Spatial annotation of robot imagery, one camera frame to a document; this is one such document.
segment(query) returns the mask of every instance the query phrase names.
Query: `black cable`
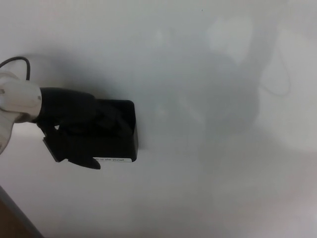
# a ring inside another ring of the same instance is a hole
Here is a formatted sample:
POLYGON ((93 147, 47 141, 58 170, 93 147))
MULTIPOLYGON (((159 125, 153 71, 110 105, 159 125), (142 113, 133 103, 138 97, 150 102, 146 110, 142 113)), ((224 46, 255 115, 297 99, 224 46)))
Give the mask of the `black cable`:
POLYGON ((3 61, 2 63, 0 63, 0 68, 5 66, 7 63, 10 63, 10 62, 16 61, 16 60, 25 61, 25 63, 26 63, 26 80, 29 81, 30 80, 30 74, 31 74, 31 65, 30 65, 29 60, 27 58, 23 57, 23 56, 12 57, 12 58, 9 58, 9 59, 3 61))

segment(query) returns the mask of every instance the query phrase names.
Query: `black wire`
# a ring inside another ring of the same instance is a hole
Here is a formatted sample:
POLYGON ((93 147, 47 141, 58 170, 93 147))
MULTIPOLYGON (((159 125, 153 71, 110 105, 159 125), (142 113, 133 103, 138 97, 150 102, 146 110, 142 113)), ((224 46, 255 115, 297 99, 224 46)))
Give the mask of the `black wire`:
POLYGON ((25 63, 26 63, 26 80, 29 81, 30 80, 30 74, 31 74, 31 65, 30 65, 29 60, 27 58, 23 57, 23 56, 12 57, 12 58, 9 58, 9 59, 3 61, 2 63, 0 63, 0 68, 5 66, 7 63, 10 63, 10 62, 16 61, 16 60, 25 61, 25 63))

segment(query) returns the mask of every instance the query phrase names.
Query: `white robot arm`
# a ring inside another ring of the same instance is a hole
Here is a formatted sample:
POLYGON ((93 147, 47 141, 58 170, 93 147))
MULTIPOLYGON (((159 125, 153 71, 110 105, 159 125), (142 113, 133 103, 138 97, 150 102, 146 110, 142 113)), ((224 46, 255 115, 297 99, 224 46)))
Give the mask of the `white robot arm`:
POLYGON ((0 73, 0 154, 10 140, 13 124, 34 120, 41 106, 39 86, 10 72, 0 73))
POLYGON ((126 100, 96 99, 93 95, 63 88, 40 88, 31 83, 30 63, 24 57, 26 80, 0 72, 0 154, 6 148, 14 123, 31 122, 44 133, 44 143, 61 162, 100 169, 95 158, 136 160, 137 134, 134 104, 126 100))

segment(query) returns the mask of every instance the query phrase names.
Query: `white label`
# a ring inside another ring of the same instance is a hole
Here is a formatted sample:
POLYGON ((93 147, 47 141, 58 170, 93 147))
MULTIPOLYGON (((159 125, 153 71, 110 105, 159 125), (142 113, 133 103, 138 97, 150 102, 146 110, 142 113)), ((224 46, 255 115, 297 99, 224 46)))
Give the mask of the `white label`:
POLYGON ((132 162, 131 159, 128 158, 101 158, 101 157, 94 157, 99 162, 102 161, 111 161, 111 162, 132 162))

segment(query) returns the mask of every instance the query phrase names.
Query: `white surface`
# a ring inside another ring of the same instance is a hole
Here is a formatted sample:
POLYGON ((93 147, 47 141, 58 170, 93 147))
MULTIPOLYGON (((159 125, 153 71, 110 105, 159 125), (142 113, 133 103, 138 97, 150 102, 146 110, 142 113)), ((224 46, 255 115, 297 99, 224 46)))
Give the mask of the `white surface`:
POLYGON ((1 185, 52 238, 316 237, 316 18, 314 0, 3 2, 0 59, 134 101, 140 150, 57 164, 17 125, 1 185))

